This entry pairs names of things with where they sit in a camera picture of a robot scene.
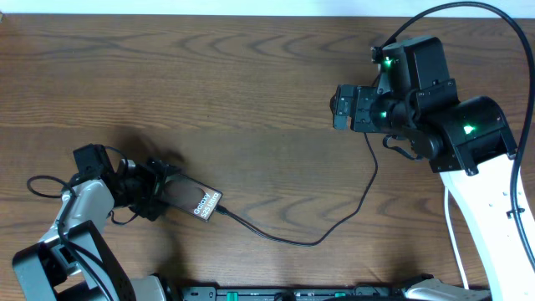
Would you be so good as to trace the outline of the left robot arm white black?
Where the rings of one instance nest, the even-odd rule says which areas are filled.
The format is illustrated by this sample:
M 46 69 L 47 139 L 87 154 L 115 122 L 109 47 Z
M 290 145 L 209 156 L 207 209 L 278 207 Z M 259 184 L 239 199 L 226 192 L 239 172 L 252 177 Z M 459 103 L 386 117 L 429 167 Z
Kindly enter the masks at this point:
M 155 220 L 166 204 L 163 185 L 178 168 L 149 160 L 80 163 L 62 184 L 61 209 L 40 240 L 19 251 L 12 265 L 27 300 L 180 300 L 180 290 L 157 273 L 129 278 L 102 237 L 113 210 L 129 207 Z

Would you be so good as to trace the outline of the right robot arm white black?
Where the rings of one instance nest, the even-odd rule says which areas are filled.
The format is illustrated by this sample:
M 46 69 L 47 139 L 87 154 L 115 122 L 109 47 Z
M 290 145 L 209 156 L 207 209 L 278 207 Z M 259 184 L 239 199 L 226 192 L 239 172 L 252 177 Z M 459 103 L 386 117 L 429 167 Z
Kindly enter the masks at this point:
M 495 300 L 531 300 L 534 271 L 525 244 L 534 218 L 513 164 L 520 156 L 500 106 L 459 100 L 441 41 L 421 36 L 379 51 L 377 86 L 340 85 L 334 127 L 404 138 L 412 158 L 429 161 L 454 197 Z

